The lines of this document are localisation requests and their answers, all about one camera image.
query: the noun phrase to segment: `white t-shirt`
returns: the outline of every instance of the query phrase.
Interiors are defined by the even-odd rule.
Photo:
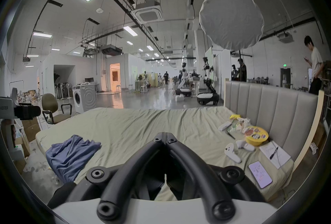
[[[314,47],[312,50],[312,79],[314,78],[316,72],[318,72],[321,63],[323,63],[321,54],[319,53],[317,47]]]

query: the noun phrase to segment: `phone screen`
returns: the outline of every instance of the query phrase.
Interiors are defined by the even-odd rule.
[[[248,165],[248,167],[261,189],[272,183],[271,177],[259,161]]]

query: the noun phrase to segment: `stool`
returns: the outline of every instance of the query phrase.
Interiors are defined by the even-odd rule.
[[[116,85],[116,93],[120,93],[121,92],[121,85]]]
[[[133,84],[129,84],[129,93],[133,93],[134,90],[133,90]]]
[[[147,93],[148,91],[147,91],[147,85],[142,85],[142,86],[140,86],[140,92],[141,93]]]

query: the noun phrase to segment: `yellow bowl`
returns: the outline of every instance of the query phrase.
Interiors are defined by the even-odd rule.
[[[261,145],[269,137],[269,134],[267,131],[265,131],[261,127],[256,127],[256,126],[246,127],[244,130],[244,135],[245,135],[246,142],[255,147]]]

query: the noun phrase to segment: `upholstered headboard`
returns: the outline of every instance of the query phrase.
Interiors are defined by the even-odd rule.
[[[296,168],[316,132],[323,98],[323,91],[317,96],[270,85],[226,81],[224,106],[250,118],[252,125],[264,128],[292,157]]]

